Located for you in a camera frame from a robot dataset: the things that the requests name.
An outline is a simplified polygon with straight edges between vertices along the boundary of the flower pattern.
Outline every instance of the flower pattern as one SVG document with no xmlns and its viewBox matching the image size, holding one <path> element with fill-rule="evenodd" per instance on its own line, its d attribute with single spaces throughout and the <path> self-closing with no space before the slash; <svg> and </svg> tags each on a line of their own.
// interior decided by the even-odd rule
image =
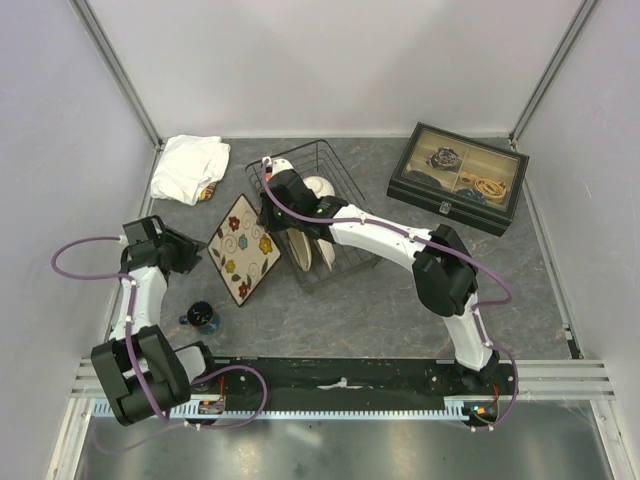
<svg viewBox="0 0 640 480">
<path fill-rule="evenodd" d="M 229 217 L 229 226 L 231 227 L 231 231 L 235 232 L 240 228 L 240 219 L 238 217 Z"/>
<path fill-rule="evenodd" d="M 229 260 L 226 265 L 224 266 L 224 269 L 227 271 L 227 273 L 233 273 L 236 271 L 236 264 L 233 260 Z"/>
<path fill-rule="evenodd" d="M 245 250 L 249 246 L 249 240 L 247 240 L 247 236 L 244 233 L 238 239 L 238 246 L 240 250 Z"/>
<path fill-rule="evenodd" d="M 249 285 L 247 285 L 245 282 L 242 282 L 242 285 L 238 287 L 238 295 L 240 295 L 240 298 L 244 300 L 248 294 L 249 294 Z"/>
<path fill-rule="evenodd" d="M 265 255 L 268 255 L 269 253 L 273 252 L 273 245 L 271 244 L 271 239 L 269 237 L 267 237 L 267 235 L 262 235 L 262 238 L 260 239 L 260 250 L 262 250 L 262 253 Z"/>
</svg>

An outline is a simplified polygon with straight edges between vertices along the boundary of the jewelry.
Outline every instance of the jewelry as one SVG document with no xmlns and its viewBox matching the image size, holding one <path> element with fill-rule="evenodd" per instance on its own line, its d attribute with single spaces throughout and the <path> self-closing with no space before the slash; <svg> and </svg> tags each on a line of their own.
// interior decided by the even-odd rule
<svg viewBox="0 0 640 480">
<path fill-rule="evenodd" d="M 460 195 L 462 198 L 467 198 L 483 205 L 487 204 L 487 200 L 484 198 L 484 195 L 471 188 L 463 188 L 461 190 L 458 190 L 456 192 L 456 195 Z"/>
<path fill-rule="evenodd" d="M 456 171 L 461 163 L 460 157 L 451 148 L 441 147 L 427 158 L 427 165 L 436 170 Z"/>
<path fill-rule="evenodd" d="M 426 183 L 432 187 L 442 188 L 442 184 L 437 179 L 420 170 L 408 170 L 405 172 L 404 176 L 418 182 Z"/>
<path fill-rule="evenodd" d="M 480 192 L 486 199 L 500 203 L 507 194 L 507 186 L 503 182 L 496 182 L 488 178 L 479 177 L 472 173 L 462 172 L 460 180 L 467 185 L 472 186 Z"/>
</svg>

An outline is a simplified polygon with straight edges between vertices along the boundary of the black jewelry box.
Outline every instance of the black jewelry box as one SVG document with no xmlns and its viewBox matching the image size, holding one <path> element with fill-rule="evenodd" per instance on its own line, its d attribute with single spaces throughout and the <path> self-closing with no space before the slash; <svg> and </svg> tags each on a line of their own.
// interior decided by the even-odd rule
<svg viewBox="0 0 640 480">
<path fill-rule="evenodd" d="M 528 162 L 527 155 L 418 123 L 387 195 L 502 236 L 513 221 Z"/>
</svg>

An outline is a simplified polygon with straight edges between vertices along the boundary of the gold chain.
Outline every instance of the gold chain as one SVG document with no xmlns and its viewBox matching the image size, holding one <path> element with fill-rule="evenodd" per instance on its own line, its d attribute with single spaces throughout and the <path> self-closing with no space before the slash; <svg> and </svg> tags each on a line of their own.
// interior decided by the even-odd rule
<svg viewBox="0 0 640 480">
<path fill-rule="evenodd" d="M 495 180 L 482 178 L 467 172 L 460 173 L 460 180 L 471 184 L 487 200 L 491 200 L 494 203 L 500 203 L 507 194 L 507 186 L 503 182 L 496 182 Z"/>
</svg>

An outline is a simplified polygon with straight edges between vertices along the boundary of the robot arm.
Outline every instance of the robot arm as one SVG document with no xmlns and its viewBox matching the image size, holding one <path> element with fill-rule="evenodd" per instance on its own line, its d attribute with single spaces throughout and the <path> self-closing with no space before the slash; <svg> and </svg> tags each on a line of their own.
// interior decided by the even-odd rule
<svg viewBox="0 0 640 480">
<path fill-rule="evenodd" d="M 91 363 L 118 422 L 131 425 L 154 411 L 135 378 L 126 349 L 126 325 L 132 321 L 131 339 L 136 360 L 153 397 L 163 411 L 189 401 L 191 382 L 206 368 L 203 345 L 174 351 L 158 326 L 162 298 L 171 272 L 189 273 L 200 261 L 204 244 L 172 230 L 159 217 L 124 225 L 128 247 L 122 253 L 123 298 L 109 340 L 91 351 Z M 135 294 L 132 318 L 127 307 Z"/>
<path fill-rule="evenodd" d="M 278 208 L 265 192 L 262 194 L 263 225 L 270 231 L 293 227 L 313 239 L 361 248 L 412 272 L 420 301 L 442 316 L 445 322 L 461 373 L 470 373 L 485 383 L 493 373 L 498 357 L 490 348 L 479 313 L 472 312 L 478 301 L 476 269 L 453 255 L 442 254 L 413 240 L 414 236 L 420 237 L 469 255 L 457 233 L 444 225 L 434 231 L 399 225 L 336 197 L 318 199 L 287 160 L 265 161 L 271 166 L 268 186 L 279 203 L 308 218 L 335 221 L 317 224 L 299 220 Z M 361 221 L 341 222 L 341 219 Z M 382 224 L 392 225 L 407 236 L 398 235 L 399 232 Z"/>
</svg>

